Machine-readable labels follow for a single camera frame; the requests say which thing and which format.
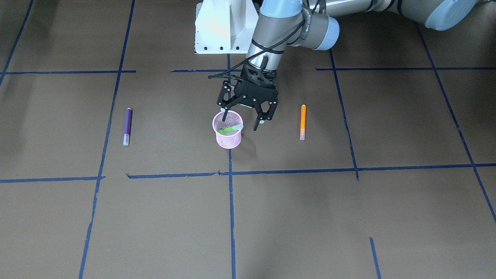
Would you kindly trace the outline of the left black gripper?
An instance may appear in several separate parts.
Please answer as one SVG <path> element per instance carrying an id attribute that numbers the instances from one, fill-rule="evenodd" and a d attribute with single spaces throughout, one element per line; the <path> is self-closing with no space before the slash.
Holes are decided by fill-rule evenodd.
<path id="1" fill-rule="evenodd" d="M 228 111 L 238 104 L 255 108 L 257 118 L 253 126 L 254 131 L 264 121 L 272 120 L 279 103 L 275 87 L 276 78 L 276 69 L 261 69 L 252 64 L 244 64 L 235 86 L 223 81 L 217 99 L 217 104 L 221 107 L 222 122 L 226 121 Z M 262 110 L 264 102 L 269 104 L 266 112 Z"/>

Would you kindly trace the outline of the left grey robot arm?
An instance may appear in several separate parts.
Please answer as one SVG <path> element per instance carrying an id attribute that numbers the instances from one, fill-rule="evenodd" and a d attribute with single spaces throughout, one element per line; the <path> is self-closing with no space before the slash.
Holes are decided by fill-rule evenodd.
<path id="1" fill-rule="evenodd" d="M 254 130 L 273 119 L 278 106 L 277 68 L 287 46 L 329 50 L 337 42 L 337 17 L 369 11 L 390 11 L 425 27 L 445 31 L 460 23 L 476 0 L 264 0 L 246 58 L 212 78 L 223 78 L 217 104 L 225 122 L 233 106 L 255 109 Z"/>

